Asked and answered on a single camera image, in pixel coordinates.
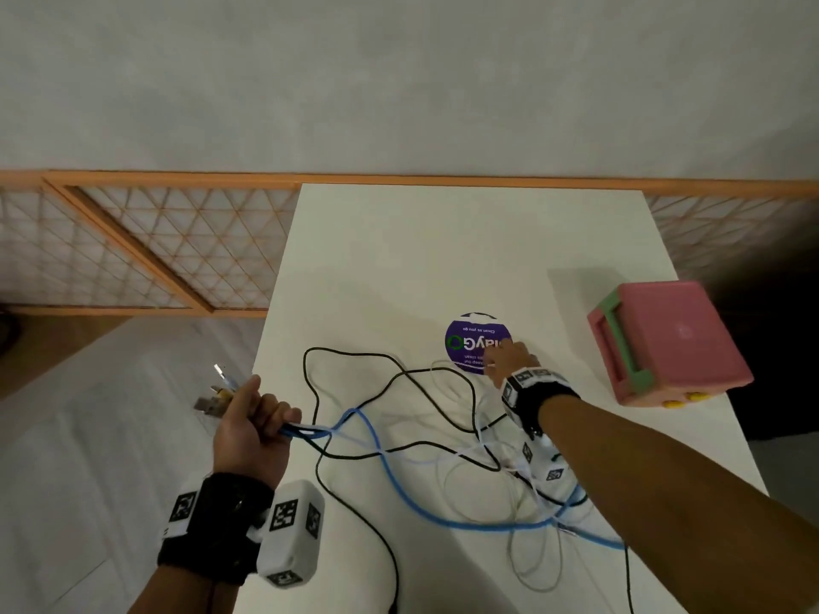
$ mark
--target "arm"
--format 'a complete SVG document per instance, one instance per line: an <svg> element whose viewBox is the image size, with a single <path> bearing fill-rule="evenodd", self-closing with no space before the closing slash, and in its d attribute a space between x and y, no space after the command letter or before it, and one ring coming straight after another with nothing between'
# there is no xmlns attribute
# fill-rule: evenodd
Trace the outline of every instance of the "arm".
<svg viewBox="0 0 819 614"><path fill-rule="evenodd" d="M498 387L540 365L511 340L485 358ZM606 520L688 611L804 614L819 602L819 530L741 478L573 396L548 399L538 422Z"/></svg>
<svg viewBox="0 0 819 614"><path fill-rule="evenodd" d="M282 424L300 423L302 412L272 394L259 395L254 375L233 397L213 440L213 471L250 476L279 486L290 457ZM237 585L215 582L187 569L163 565L128 610L129 614L230 614Z"/></svg>

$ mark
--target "round sticker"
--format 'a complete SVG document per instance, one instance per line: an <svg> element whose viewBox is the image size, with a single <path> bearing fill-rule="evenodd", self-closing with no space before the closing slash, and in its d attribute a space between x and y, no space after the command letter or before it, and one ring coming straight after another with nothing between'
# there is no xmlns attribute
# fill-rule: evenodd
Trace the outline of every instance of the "round sticker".
<svg viewBox="0 0 819 614"><path fill-rule="evenodd" d="M511 337L506 326L490 314L466 313L446 329L444 344L446 354L458 368L482 375L484 347Z"/></svg>

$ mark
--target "hand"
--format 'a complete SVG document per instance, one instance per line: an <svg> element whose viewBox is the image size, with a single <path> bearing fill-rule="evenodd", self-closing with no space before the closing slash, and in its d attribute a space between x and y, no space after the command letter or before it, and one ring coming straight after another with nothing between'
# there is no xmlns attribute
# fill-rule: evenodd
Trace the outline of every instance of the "hand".
<svg viewBox="0 0 819 614"><path fill-rule="evenodd" d="M260 384L253 375L233 395L213 439L213 471L251 476L275 489L290 458L290 438L279 429L300 423L302 411L272 394L260 396Z"/></svg>
<svg viewBox="0 0 819 614"><path fill-rule="evenodd" d="M489 346L483 350L483 374L492 380L499 390L504 380L521 368L540 366L537 358L529 353L522 342L512 342L505 338L500 345Z"/></svg>

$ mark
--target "green handle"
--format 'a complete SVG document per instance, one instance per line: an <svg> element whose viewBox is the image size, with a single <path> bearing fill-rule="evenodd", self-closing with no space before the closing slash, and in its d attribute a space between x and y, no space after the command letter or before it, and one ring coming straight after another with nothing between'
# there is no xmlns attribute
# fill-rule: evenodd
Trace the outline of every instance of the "green handle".
<svg viewBox="0 0 819 614"><path fill-rule="evenodd" d="M626 373L628 374L628 381L631 383L631 389L638 394L648 391L654 385L654 375L648 368L637 368L637 362L631 352L631 348L626 340L626 334L622 330L620 320L614 310L620 305L620 296L617 289L614 289L608 297L600 302L600 311L609 323L609 328L614 336L614 342L617 344L617 349L620 352L620 357L626 365Z"/></svg>

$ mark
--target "pink box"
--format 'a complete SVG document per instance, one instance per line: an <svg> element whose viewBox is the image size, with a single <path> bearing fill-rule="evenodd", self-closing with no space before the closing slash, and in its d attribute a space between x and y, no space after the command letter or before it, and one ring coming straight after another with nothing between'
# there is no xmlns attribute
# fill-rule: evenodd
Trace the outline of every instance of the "pink box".
<svg viewBox="0 0 819 614"><path fill-rule="evenodd" d="M588 319L622 405L682 407L753 381L698 282L621 284Z"/></svg>

